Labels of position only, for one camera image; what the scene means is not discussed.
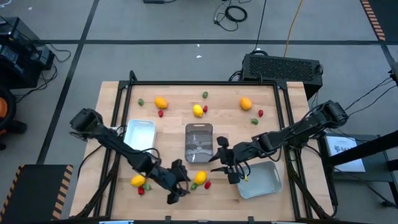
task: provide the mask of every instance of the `orange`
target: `orange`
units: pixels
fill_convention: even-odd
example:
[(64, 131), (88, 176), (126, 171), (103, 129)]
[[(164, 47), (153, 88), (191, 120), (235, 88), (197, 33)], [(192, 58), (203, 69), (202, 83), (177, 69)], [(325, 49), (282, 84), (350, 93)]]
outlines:
[(167, 108), (167, 100), (161, 96), (158, 96), (157, 98), (155, 98), (155, 105), (159, 109), (166, 109)]
[(240, 103), (241, 103), (242, 109), (244, 109), (244, 110), (250, 110), (250, 109), (251, 109), (252, 103), (251, 103), (251, 101), (249, 100), (249, 98), (247, 98), (247, 97), (242, 97)]

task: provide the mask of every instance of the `yellow lemon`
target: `yellow lemon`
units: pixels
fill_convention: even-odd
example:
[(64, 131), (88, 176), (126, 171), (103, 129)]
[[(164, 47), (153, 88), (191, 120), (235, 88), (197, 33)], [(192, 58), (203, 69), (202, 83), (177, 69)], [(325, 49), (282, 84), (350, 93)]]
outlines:
[(167, 100), (161, 96), (158, 96), (157, 98), (155, 98), (155, 105), (159, 109), (166, 109), (167, 108)]
[(247, 97), (242, 97), (241, 98), (241, 107), (244, 110), (250, 110), (252, 106), (251, 101)]
[(199, 118), (203, 115), (203, 109), (200, 105), (193, 106), (193, 114)]
[(195, 183), (198, 185), (204, 184), (207, 179), (207, 174), (205, 171), (199, 171), (195, 176)]
[(142, 175), (135, 175), (131, 181), (130, 184), (135, 186), (135, 187), (141, 187), (145, 183), (145, 177)]

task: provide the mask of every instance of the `gray floor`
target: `gray floor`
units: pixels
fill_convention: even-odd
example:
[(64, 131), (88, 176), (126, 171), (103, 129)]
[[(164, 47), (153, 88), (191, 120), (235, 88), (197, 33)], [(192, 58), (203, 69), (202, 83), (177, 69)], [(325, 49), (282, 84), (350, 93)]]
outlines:
[[(93, 0), (19, 0), (0, 8), (0, 14), (19, 16), (41, 39), (78, 40), (92, 3)], [(172, 4), (145, 5), (140, 0), (100, 0), (87, 39), (255, 40), (262, 3), (243, 4), (249, 14), (247, 21), (236, 32), (226, 32), (212, 21), (220, 1), (178, 0)], [(298, 4), (294, 0), (268, 0), (260, 38), (285, 40)], [(376, 40), (376, 36), (358, 0), (304, 0), (292, 39)], [(73, 56), (77, 46), (56, 47), (71, 50)], [(283, 56), (285, 48), (284, 45), (258, 47), (275, 56)], [(253, 48), (248, 44), (84, 45), (45, 163), (79, 165), (85, 143), (68, 134), (68, 122), (80, 109), (95, 107), (101, 82), (125, 80), (132, 69), (139, 80), (227, 80), (240, 69), (244, 54)], [(398, 46), (389, 49), (398, 59)], [(334, 100), (347, 106), (387, 78), (389, 71), (378, 45), (290, 45), (287, 56), (321, 61), (325, 73), (320, 103)], [(36, 162), (71, 62), (72, 58), (58, 63), (58, 78), (46, 90), (35, 92), (18, 104), (17, 119), (28, 124), (28, 131), (20, 136), (6, 136), (4, 140), (8, 149), (0, 152), (0, 202), (5, 199), (17, 166)], [(371, 103), (385, 89), (375, 91), (351, 110)], [(398, 123), (395, 94), (397, 90), (391, 90), (374, 106), (352, 116), (341, 130), (352, 134), (395, 131)], [(393, 159), (398, 158), (396, 150), (388, 153)], [(392, 199), (386, 184), (373, 185)], [(75, 186), (74, 175), (63, 217), (68, 216)], [(336, 188), (340, 203), (338, 217), (342, 220), (392, 223), (398, 218), (397, 210), (380, 207), (380, 200), (362, 184), (337, 182)]]

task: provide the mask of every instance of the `wooden table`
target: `wooden table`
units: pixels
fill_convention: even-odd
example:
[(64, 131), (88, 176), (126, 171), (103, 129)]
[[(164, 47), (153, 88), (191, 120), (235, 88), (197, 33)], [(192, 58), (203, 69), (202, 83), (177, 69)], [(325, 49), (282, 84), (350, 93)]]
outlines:
[[(109, 126), (113, 113), (118, 82), (103, 82), (99, 93), (96, 111), (103, 116), (104, 124)], [(308, 111), (308, 103), (302, 83), (288, 83), (290, 102), (294, 120), (298, 121)], [(209, 97), (203, 99), (203, 91), (209, 92)], [(287, 115), (284, 98), (280, 92), (284, 121), (287, 126)], [(158, 117), (158, 109), (154, 105), (154, 98), (163, 96), (169, 102), (169, 107), (164, 110), (164, 117)], [(243, 111), (239, 107), (239, 99), (249, 97), (253, 102), (250, 111)], [(122, 96), (118, 125), (120, 124), (124, 97)], [(145, 105), (137, 104), (139, 98), (144, 99)], [(209, 110), (202, 118), (194, 117), (192, 107), (194, 104), (207, 105)], [(250, 123), (251, 118), (257, 118), (258, 110), (264, 110), (264, 116), (259, 118), (257, 126)], [(162, 166), (170, 167), (171, 162), (181, 158), (188, 170), (188, 176), (193, 179), (199, 170), (210, 171), (221, 167), (219, 161), (206, 165), (191, 165), (184, 159), (185, 150), (185, 125), (189, 123), (210, 123), (213, 125), (213, 149), (218, 147), (216, 138), (225, 136), (229, 145), (233, 146), (241, 141), (250, 141), (251, 136), (266, 131), (279, 130), (275, 98), (271, 86), (133, 86), (127, 121), (130, 119), (149, 119), (156, 125), (157, 135), (155, 147), (160, 151)], [(309, 145), (317, 149), (316, 142)], [(85, 155), (98, 146), (95, 140), (87, 144)], [(89, 201), (98, 187), (101, 167), (105, 150), (94, 154), (85, 162), (77, 184), (71, 215), (77, 214)], [(250, 164), (255, 164), (269, 159), (253, 159)], [(322, 162), (313, 152), (303, 149), (303, 169), (309, 191), (317, 202), (329, 214), (333, 213), (323, 173)], [(250, 199), (240, 197), (237, 186), (230, 185), (227, 176), (221, 172), (208, 172), (212, 182), (209, 190), (199, 187), (190, 195), (180, 198), (178, 203), (166, 203), (169, 191), (162, 189), (153, 180), (149, 183), (153, 190), (143, 196), (137, 194), (137, 189), (130, 185), (130, 179), (136, 173), (131, 169), (125, 158), (121, 159), (118, 181), (113, 203), (112, 219), (133, 220), (164, 220), (170, 215), (172, 220), (241, 220), (253, 216), (256, 221), (266, 220), (294, 220), (292, 200), (285, 159), (276, 163), (283, 189), (276, 194), (263, 195)], [(301, 216), (305, 216), (302, 194), (297, 188), (300, 202)], [(101, 214), (104, 214), (108, 193), (104, 194)]]

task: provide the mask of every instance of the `black equipment box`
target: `black equipment box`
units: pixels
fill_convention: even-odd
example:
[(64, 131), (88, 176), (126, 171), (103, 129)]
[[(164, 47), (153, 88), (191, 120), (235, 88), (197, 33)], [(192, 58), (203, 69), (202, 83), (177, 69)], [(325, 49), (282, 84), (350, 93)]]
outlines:
[(318, 60), (271, 57), (246, 54), (243, 60), (243, 81), (270, 80), (278, 85), (299, 81), (304, 83), (310, 99), (322, 87), (323, 69)]
[(8, 89), (34, 88), (54, 53), (18, 17), (0, 19), (0, 83)]

